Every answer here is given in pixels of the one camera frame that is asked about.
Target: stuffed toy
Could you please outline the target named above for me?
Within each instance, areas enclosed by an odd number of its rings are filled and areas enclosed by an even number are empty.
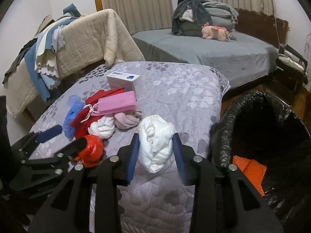
[[[203,26],[202,34],[203,39],[217,39],[218,41],[230,40],[229,32],[224,27],[211,26],[209,23],[206,23]]]

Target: white cloth bundle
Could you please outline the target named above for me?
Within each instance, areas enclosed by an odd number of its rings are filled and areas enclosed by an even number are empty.
[[[100,139],[108,139],[115,130],[114,118],[103,116],[97,122],[91,123],[87,130],[91,135],[99,137]]]
[[[175,127],[159,115],[145,117],[138,126],[139,161],[150,173],[160,171],[173,153]]]
[[[190,6],[187,6],[187,10],[184,12],[183,16],[179,17],[180,21],[189,21],[189,22],[194,22],[193,21],[193,11]]]

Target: blue plastic bag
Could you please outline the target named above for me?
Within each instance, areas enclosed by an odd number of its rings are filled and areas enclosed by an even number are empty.
[[[73,139],[75,136],[75,129],[70,126],[70,123],[76,118],[78,113],[83,109],[85,103],[81,101],[81,98],[77,95],[72,95],[68,98],[67,106],[71,107],[68,111],[64,123],[63,131],[65,136],[69,139]]]

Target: wooden bed frame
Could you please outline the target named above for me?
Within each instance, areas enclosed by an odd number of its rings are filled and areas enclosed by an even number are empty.
[[[235,26],[235,29],[238,32],[258,38],[276,48],[279,48],[279,39],[280,43],[286,44],[287,33],[289,31],[288,21],[254,11],[242,9],[236,10],[238,11],[239,16],[238,24]]]

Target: black garbage bag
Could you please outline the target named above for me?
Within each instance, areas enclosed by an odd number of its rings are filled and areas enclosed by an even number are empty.
[[[276,99],[251,91],[234,100],[211,130],[211,160],[238,155],[267,166],[265,200],[285,233],[311,232],[311,138],[301,119]]]

